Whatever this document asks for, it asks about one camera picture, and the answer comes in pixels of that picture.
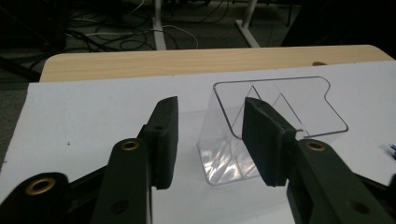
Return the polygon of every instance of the gray floor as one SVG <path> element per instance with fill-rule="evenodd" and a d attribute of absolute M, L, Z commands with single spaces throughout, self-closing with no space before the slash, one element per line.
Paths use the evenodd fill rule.
<path fill-rule="evenodd" d="M 227 6 L 227 2 L 223 2 L 219 8 L 205 21 L 207 23 L 186 23 L 180 21 L 199 21 L 206 15 L 209 15 L 220 2 L 212 2 L 208 7 L 202 2 L 189 2 L 185 5 L 166 6 L 163 8 L 163 25 L 172 25 L 164 27 L 165 39 L 168 49 L 229 49 L 229 48 L 248 48 L 248 44 L 238 29 L 234 25 L 235 20 L 240 20 L 244 16 L 246 3 L 236 3 Z M 255 10 L 251 33 L 255 36 L 261 47 L 277 47 L 281 44 L 287 31 L 286 21 L 288 17 L 288 7 L 278 5 L 259 4 Z M 298 14 L 300 8 L 294 7 L 292 11 L 292 20 Z M 101 27 L 98 32 L 134 32 L 136 35 L 131 36 L 130 41 L 122 44 L 124 48 L 133 49 L 138 47 L 141 42 L 145 42 L 141 48 L 135 50 L 152 50 L 154 45 L 152 31 L 150 31 L 151 22 L 148 20 L 149 13 L 152 11 L 151 6 L 143 5 L 136 12 L 127 18 L 131 24 L 140 24 L 139 30 L 114 28 L 112 26 Z M 70 21 L 68 29 L 82 32 L 83 34 L 92 34 L 97 26 L 71 27 L 90 24 L 91 20 L 102 20 L 103 16 L 97 16 L 96 13 L 85 15 L 84 17 L 74 18 Z M 105 43 L 104 40 L 97 38 L 95 35 L 90 36 L 92 40 L 98 43 Z M 101 35 L 102 38 L 114 38 L 114 35 Z M 74 37 L 66 38 L 66 49 L 86 48 L 86 44 Z M 120 41 L 107 45 L 108 47 L 119 49 Z M 35 61 L 29 61 L 30 56 L 39 55 L 37 49 L 0 49 L 0 55 L 12 59 L 14 62 L 23 64 L 26 67 L 31 66 Z M 67 52 L 87 52 L 86 49 L 71 50 Z M 44 61 L 40 61 L 33 66 L 33 70 L 41 72 Z M 9 142 L 12 138 L 16 123 L 18 121 L 21 109 L 23 107 L 28 82 L 24 78 L 20 78 L 0 70 L 0 170 L 4 161 Z"/>

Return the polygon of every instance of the metal bar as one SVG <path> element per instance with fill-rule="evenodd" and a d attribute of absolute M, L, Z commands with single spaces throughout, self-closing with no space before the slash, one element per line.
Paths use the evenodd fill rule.
<path fill-rule="evenodd" d="M 155 16 L 152 19 L 154 29 L 154 41 L 156 50 L 166 50 L 165 38 L 163 36 L 163 26 L 161 24 L 161 3 L 162 0 L 155 0 Z"/>
<path fill-rule="evenodd" d="M 40 73 L 29 70 L 1 56 L 0 56 L 0 68 L 3 68 L 4 70 L 14 73 L 20 77 L 27 78 L 31 82 L 38 82 L 41 77 Z"/>

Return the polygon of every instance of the wire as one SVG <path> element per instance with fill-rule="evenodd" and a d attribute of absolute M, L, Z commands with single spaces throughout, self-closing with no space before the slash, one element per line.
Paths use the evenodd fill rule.
<path fill-rule="evenodd" d="M 195 35 L 193 35 L 192 33 L 188 32 L 188 31 L 186 31 L 186 30 L 183 30 L 183 29 L 181 29 L 181 28 L 179 28 L 179 27 L 177 27 L 177 26 L 174 26 L 174 25 L 165 25 L 165 26 L 163 26 L 163 28 L 166 28 L 166 27 L 175 28 L 175 29 L 177 29 L 177 30 L 179 30 L 179 31 L 181 31 L 181 32 L 184 32 L 184 33 L 186 33 L 186 34 L 192 36 L 192 38 L 194 38 L 194 40 L 195 40 L 195 44 L 196 44 L 195 48 L 198 49 L 198 39 L 195 37 Z"/>
<path fill-rule="evenodd" d="M 126 14 L 126 16 L 125 17 L 129 17 L 129 16 L 131 16 L 132 14 L 134 14 L 134 12 L 136 12 L 140 7 L 142 7 L 143 6 L 143 4 L 146 2 L 146 0 L 143 0 L 141 3 L 140 3 L 140 5 L 139 6 L 137 6 L 134 10 L 132 10 L 130 13 L 128 13 L 128 14 Z"/>
<path fill-rule="evenodd" d="M 127 48 L 125 48 L 123 45 L 124 44 L 126 44 L 126 43 L 129 43 L 129 42 L 138 42 L 138 43 L 141 43 L 141 45 L 139 45 L 138 47 L 135 47 L 135 48 L 133 48 L 133 49 L 127 49 Z M 120 48 L 121 49 L 125 49 L 125 50 L 135 50 L 135 49 L 140 49 L 141 47 L 143 47 L 143 46 L 148 46 L 150 49 L 155 49 L 154 47 L 152 47 L 150 44 L 148 44 L 147 43 L 147 41 L 140 41 L 140 40 L 124 40 L 124 41 L 122 41 L 121 43 L 120 43 Z"/>
<path fill-rule="evenodd" d="M 25 24 L 23 21 L 20 21 L 17 17 L 15 17 L 14 15 L 12 15 L 10 12 L 8 12 L 5 8 L 3 8 L 2 6 L 0 6 L 0 9 L 6 13 L 12 20 L 14 20 L 15 22 L 19 23 L 21 26 L 23 26 L 24 28 L 26 28 L 27 30 L 29 30 L 31 33 L 33 33 L 35 36 L 37 36 L 39 39 L 43 40 L 44 43 L 48 43 L 53 49 L 56 49 L 54 46 L 52 46 L 52 44 L 50 43 L 50 41 L 48 41 L 48 39 L 46 37 L 44 37 L 43 35 L 41 35 L 39 32 L 35 31 L 34 29 L 30 28 L 27 24 Z"/>

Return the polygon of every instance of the mounting hole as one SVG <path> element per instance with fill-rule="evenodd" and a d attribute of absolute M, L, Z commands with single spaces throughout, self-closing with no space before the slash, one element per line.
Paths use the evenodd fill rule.
<path fill-rule="evenodd" d="M 115 215 L 121 214 L 125 212 L 129 207 L 129 203 L 126 200 L 120 200 L 116 203 L 113 203 L 111 205 L 111 212 L 114 213 Z"/>
<path fill-rule="evenodd" d="M 121 146 L 121 149 L 122 149 L 122 150 L 125 150 L 125 151 L 134 150 L 134 149 L 137 149 L 137 148 L 139 148 L 139 143 L 136 142 L 136 141 L 129 141 L 129 142 L 126 142 L 126 143 L 124 143 L 124 144 Z"/>
<path fill-rule="evenodd" d="M 353 210 L 355 210 L 356 212 L 359 212 L 361 214 L 369 214 L 370 213 L 370 208 L 367 207 L 364 203 L 361 203 L 358 201 L 349 201 L 348 205 Z"/>
<path fill-rule="evenodd" d="M 55 179 L 51 177 L 43 177 L 41 179 L 37 179 L 26 187 L 25 193 L 27 195 L 37 195 L 45 193 L 52 189 L 53 186 L 55 186 L 55 182 Z"/>
<path fill-rule="evenodd" d="M 323 62 L 313 62 L 312 66 L 321 66 L 321 65 L 327 65 L 326 63 Z"/>
<path fill-rule="evenodd" d="M 319 142 L 308 142 L 306 144 L 310 149 L 315 151 L 324 151 L 325 147 Z"/>

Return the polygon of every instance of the black cable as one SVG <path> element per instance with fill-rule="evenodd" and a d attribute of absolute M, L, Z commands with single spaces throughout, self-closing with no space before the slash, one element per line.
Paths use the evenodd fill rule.
<path fill-rule="evenodd" d="M 86 42 L 88 44 L 92 44 L 92 45 L 96 46 L 97 48 L 102 49 L 104 51 L 119 51 L 118 49 L 104 47 L 101 44 L 98 44 L 95 41 L 91 40 L 90 38 L 88 38 L 81 32 L 73 31 L 73 30 L 65 30 L 64 32 L 68 35 L 71 35 L 71 36 L 77 38 L 77 39 L 83 40 L 84 42 Z"/>
<path fill-rule="evenodd" d="M 137 42 L 137 43 L 140 43 L 140 45 L 137 46 L 137 47 L 135 47 L 135 48 L 132 48 L 132 49 L 125 48 L 123 45 L 126 44 L 126 43 L 129 43 L 129 42 Z M 122 41 L 122 42 L 120 43 L 120 48 L 123 49 L 123 50 L 136 50 L 136 49 L 142 48 L 143 46 L 148 46 L 150 49 L 155 50 L 155 48 L 152 47 L 150 44 L 148 44 L 147 41 L 140 41 L 140 40 L 124 40 L 124 41 Z"/>
<path fill-rule="evenodd" d="M 23 21 L 20 21 L 17 17 L 15 17 L 14 15 L 12 15 L 10 12 L 8 12 L 5 8 L 3 8 L 2 6 L 0 6 L 0 9 L 6 13 L 12 20 L 14 20 L 15 22 L 19 23 L 21 26 L 23 26 L 24 28 L 26 28 L 27 30 L 29 30 L 32 34 L 34 34 L 35 36 L 37 36 L 39 39 L 41 39 L 42 41 L 44 41 L 44 43 L 48 43 L 53 49 L 56 49 L 54 46 L 52 46 L 52 44 L 50 43 L 50 41 L 48 41 L 48 39 L 46 37 L 44 37 L 42 34 L 40 34 L 39 32 L 35 31 L 34 29 L 32 29 L 31 27 L 29 27 L 27 24 L 25 24 Z"/>

